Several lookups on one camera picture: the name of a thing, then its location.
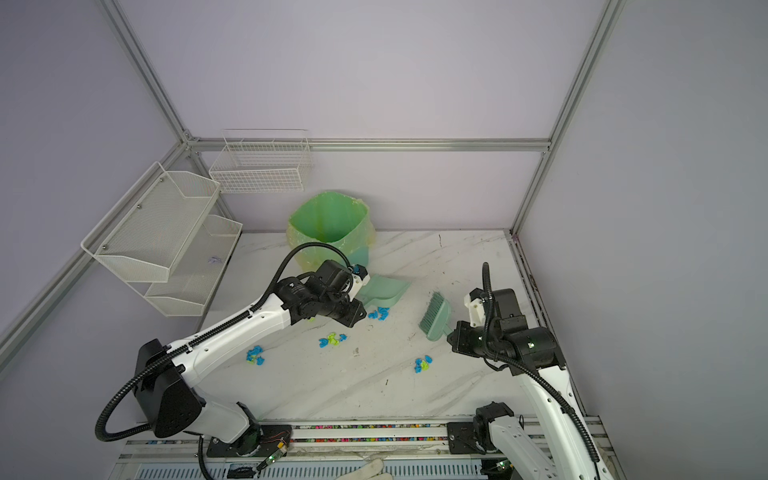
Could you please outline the green hand brush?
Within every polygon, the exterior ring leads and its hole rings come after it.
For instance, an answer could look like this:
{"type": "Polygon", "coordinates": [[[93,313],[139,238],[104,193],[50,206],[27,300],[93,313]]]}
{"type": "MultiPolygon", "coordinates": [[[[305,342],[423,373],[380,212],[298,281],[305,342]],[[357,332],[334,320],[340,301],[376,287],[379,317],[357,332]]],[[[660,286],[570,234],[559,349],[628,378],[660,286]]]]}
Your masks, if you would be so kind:
{"type": "Polygon", "coordinates": [[[452,332],[450,327],[451,314],[452,307],[448,300],[441,293],[434,292],[426,312],[419,322],[419,328],[429,341],[437,341],[442,336],[447,336],[452,332]]]}

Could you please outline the green plastic dustpan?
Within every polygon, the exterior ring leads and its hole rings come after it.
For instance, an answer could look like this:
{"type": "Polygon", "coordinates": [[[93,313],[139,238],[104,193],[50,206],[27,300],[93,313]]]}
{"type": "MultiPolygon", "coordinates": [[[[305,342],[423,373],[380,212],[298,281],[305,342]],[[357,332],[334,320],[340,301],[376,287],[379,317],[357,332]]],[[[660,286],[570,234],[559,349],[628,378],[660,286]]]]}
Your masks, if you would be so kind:
{"type": "Polygon", "coordinates": [[[399,302],[410,285],[408,281],[372,275],[355,299],[361,301],[366,310],[391,308],[399,302]]]}

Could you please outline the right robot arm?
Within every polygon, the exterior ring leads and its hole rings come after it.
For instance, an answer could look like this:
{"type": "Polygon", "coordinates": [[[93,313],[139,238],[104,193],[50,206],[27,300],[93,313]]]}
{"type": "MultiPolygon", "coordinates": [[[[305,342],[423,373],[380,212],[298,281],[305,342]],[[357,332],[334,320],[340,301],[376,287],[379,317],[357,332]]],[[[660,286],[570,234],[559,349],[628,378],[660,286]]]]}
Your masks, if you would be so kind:
{"type": "Polygon", "coordinates": [[[468,320],[458,322],[447,341],[453,352],[511,374],[531,403],[547,446],[530,438],[506,403],[491,402],[473,417],[476,451],[504,456],[522,479],[612,478],[577,405],[554,333],[528,325],[514,290],[493,288],[489,264],[481,268],[481,281],[465,298],[468,320]]]}

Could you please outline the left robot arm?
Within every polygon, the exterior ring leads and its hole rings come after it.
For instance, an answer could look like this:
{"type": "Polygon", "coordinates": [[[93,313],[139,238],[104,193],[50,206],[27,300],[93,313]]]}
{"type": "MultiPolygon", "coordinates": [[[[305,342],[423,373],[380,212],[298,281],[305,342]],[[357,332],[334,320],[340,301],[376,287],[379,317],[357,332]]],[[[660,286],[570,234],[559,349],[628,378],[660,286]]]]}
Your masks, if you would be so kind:
{"type": "Polygon", "coordinates": [[[356,295],[369,281],[362,265],[326,260],[315,272],[273,280],[257,303],[212,327],[168,345],[151,340],[139,348],[134,376],[99,414],[95,436],[102,442],[150,431],[158,438],[197,434],[248,454],[260,427],[242,402],[229,402],[202,390],[202,381],[247,347],[273,333],[316,316],[351,328],[366,313],[356,295]],[[119,403],[133,395],[146,421],[110,432],[107,423],[119,403]]]}

